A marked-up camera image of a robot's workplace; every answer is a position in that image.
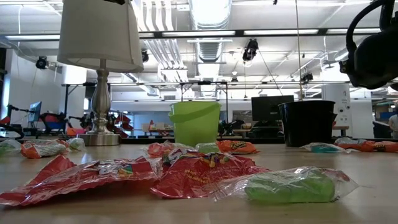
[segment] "computer monitor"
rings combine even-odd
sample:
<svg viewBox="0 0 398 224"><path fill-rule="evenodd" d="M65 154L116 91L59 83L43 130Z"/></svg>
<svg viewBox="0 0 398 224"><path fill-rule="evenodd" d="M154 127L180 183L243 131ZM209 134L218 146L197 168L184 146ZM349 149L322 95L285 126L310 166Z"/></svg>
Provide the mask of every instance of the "computer monitor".
<svg viewBox="0 0 398 224"><path fill-rule="evenodd" d="M42 102L37 102L30 105L28 122L39 121L40 110L42 109Z"/></svg>
<svg viewBox="0 0 398 224"><path fill-rule="evenodd" d="M294 101L294 96L261 96L251 98L253 121L280 120L278 105Z"/></svg>

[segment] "white lampshade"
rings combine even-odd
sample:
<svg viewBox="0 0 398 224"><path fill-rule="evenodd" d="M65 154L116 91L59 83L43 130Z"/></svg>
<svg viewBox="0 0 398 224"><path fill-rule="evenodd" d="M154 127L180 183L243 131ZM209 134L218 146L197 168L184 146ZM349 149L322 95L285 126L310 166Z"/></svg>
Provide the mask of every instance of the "white lampshade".
<svg viewBox="0 0 398 224"><path fill-rule="evenodd" d="M110 72L141 72L141 48L130 1L64 0L58 61Z"/></svg>

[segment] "plastic bag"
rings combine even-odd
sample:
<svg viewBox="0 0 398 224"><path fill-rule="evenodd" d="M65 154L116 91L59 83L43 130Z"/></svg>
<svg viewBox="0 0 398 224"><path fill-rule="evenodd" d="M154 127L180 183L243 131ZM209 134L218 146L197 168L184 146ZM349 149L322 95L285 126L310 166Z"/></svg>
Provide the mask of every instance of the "plastic bag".
<svg viewBox="0 0 398 224"><path fill-rule="evenodd" d="M164 161L164 174L150 190L167 198L207 197L208 193L202 190L206 184L267 171L244 157L177 149Z"/></svg>
<svg viewBox="0 0 398 224"><path fill-rule="evenodd" d="M67 143L69 144L69 149L71 151L86 151L85 142L81 138L69 139L67 140Z"/></svg>
<svg viewBox="0 0 398 224"><path fill-rule="evenodd" d="M218 141L217 146L221 152L230 154L255 154L258 153L256 147L250 142L244 141Z"/></svg>
<svg viewBox="0 0 398 224"><path fill-rule="evenodd" d="M390 141L375 142L373 150L377 152L398 152L398 142L390 142Z"/></svg>
<svg viewBox="0 0 398 224"><path fill-rule="evenodd" d="M363 139L352 140L350 138L339 138L335 141L335 145L343 149L355 149L361 152L372 152L374 150L374 141Z"/></svg>
<svg viewBox="0 0 398 224"><path fill-rule="evenodd" d="M8 154L18 154L21 151L21 143L13 139L0 142L0 156Z"/></svg>
<svg viewBox="0 0 398 224"><path fill-rule="evenodd" d="M49 162L27 185L0 194L0 204L30 205L56 195L124 180L158 179L158 167L143 157L92 161L76 165L64 156Z"/></svg>
<svg viewBox="0 0 398 224"><path fill-rule="evenodd" d="M211 153L211 152L220 152L218 149L217 143L199 143L195 146L195 149L198 152L202 153Z"/></svg>
<svg viewBox="0 0 398 224"><path fill-rule="evenodd" d="M191 146L186 146L180 143L171 143L169 141L165 141L164 143L152 143L143 150L150 158L162 158L163 156L168 155L174 149L188 149L195 151L195 148Z"/></svg>
<svg viewBox="0 0 398 224"><path fill-rule="evenodd" d="M313 142L310 144L307 144L305 146L302 146L301 148L306 149L310 152L315 152L315 153L337 153L337 152L345 152L345 153L351 153L354 149L343 149L342 147L335 146L333 144L327 144L327 143L319 143L319 142Z"/></svg>
<svg viewBox="0 0 398 224"><path fill-rule="evenodd" d="M21 146L21 154L29 159L68 154L69 144L61 140L31 140Z"/></svg>
<svg viewBox="0 0 398 224"><path fill-rule="evenodd" d="M344 172L317 167L247 175L204 187L214 200L240 197L263 203L335 202L358 187Z"/></svg>
<svg viewBox="0 0 398 224"><path fill-rule="evenodd" d="M361 152L398 152L398 142L391 141L374 142L363 139L339 138L335 141L335 145L344 149L356 149Z"/></svg>

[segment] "table lamp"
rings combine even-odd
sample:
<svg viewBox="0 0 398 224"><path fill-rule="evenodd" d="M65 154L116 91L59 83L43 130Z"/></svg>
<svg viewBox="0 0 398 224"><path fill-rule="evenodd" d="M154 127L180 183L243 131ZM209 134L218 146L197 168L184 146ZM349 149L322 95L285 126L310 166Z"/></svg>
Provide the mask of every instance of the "table lamp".
<svg viewBox="0 0 398 224"><path fill-rule="evenodd" d="M120 5L103 0L65 0L58 61L95 69L98 75L91 100L94 126L78 137L83 138L87 146L119 144L119 135L106 128L111 108L108 75L144 69L136 16L130 1Z"/></svg>

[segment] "black trash can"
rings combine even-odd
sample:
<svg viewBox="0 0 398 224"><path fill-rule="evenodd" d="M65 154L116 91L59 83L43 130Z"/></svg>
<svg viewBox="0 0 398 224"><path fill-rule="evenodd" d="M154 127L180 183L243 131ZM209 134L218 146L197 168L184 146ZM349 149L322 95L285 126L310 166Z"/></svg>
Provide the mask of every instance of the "black trash can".
<svg viewBox="0 0 398 224"><path fill-rule="evenodd" d="M311 142L331 141L336 114L335 102L297 101L279 105L286 146L301 147Z"/></svg>

